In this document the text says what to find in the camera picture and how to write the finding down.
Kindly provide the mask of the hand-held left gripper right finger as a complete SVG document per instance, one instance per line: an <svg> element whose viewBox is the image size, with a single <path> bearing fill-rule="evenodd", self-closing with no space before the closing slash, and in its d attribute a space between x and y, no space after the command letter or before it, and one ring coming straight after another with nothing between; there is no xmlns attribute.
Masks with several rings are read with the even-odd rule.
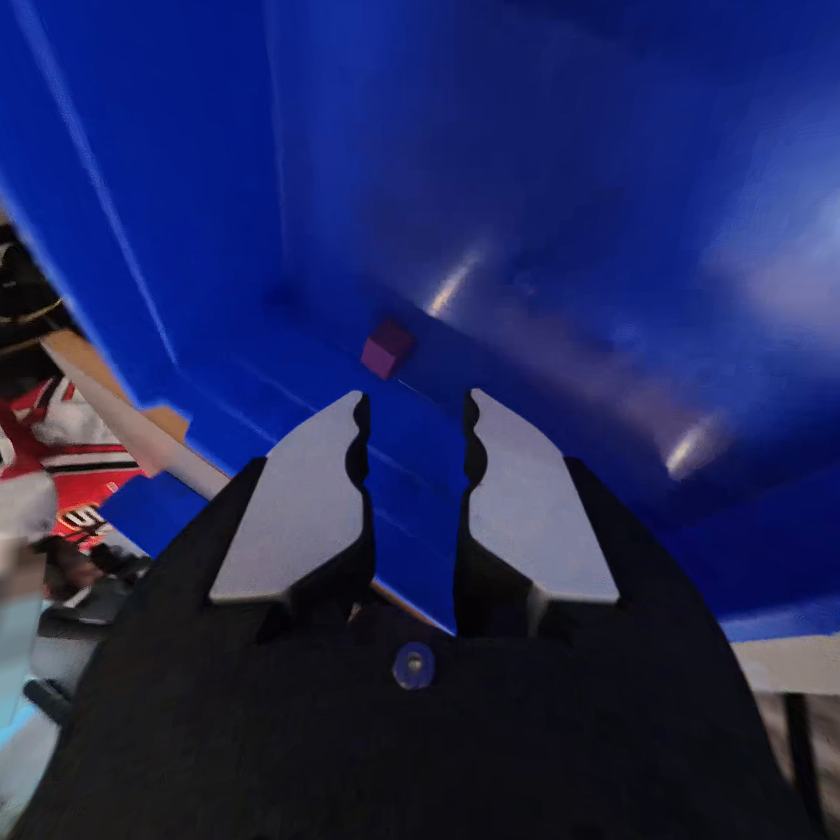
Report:
<svg viewBox="0 0 840 840"><path fill-rule="evenodd" d="M478 388L464 435L456 634L557 637L569 608L614 608L620 592L556 445Z"/></svg>

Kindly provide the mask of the blue plastic bin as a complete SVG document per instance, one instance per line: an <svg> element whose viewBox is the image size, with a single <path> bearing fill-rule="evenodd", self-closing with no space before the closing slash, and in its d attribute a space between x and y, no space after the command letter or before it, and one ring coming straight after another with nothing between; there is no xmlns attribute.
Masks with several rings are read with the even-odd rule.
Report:
<svg viewBox="0 0 840 840"><path fill-rule="evenodd" d="M156 558L205 507L207 500L168 472L130 479L106 501L104 542Z"/></svg>
<svg viewBox="0 0 840 840"><path fill-rule="evenodd" d="M377 575L444 625L479 388L731 641L835 635L838 73L838 2L2 2L2 198L219 467L368 392Z"/></svg>

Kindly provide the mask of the purple wooden cube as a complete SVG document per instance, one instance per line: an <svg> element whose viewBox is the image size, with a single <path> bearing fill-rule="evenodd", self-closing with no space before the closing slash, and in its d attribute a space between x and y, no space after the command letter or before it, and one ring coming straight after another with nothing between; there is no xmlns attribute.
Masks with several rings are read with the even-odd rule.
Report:
<svg viewBox="0 0 840 840"><path fill-rule="evenodd" d="M401 322L387 318L369 334L362 349L363 367L382 381L391 380L411 357L417 340Z"/></svg>

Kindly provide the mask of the brown wooden desk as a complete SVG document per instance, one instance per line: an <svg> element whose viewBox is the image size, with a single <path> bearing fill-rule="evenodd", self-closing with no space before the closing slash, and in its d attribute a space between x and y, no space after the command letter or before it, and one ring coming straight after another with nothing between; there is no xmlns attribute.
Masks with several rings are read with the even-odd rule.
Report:
<svg viewBox="0 0 840 840"><path fill-rule="evenodd" d="M229 482L228 474L186 446L189 421L165 406L139 409L88 341L61 330L47 334L40 344L147 477L167 472L206 500Z"/></svg>

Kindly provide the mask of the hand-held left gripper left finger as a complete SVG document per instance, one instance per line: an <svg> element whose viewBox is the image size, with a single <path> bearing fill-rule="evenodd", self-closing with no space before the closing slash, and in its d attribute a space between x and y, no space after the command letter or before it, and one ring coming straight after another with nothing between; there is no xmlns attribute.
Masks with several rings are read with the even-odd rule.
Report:
<svg viewBox="0 0 840 840"><path fill-rule="evenodd" d="M368 395L351 391L292 429L268 453L209 591L213 604L278 602L344 610L375 572Z"/></svg>

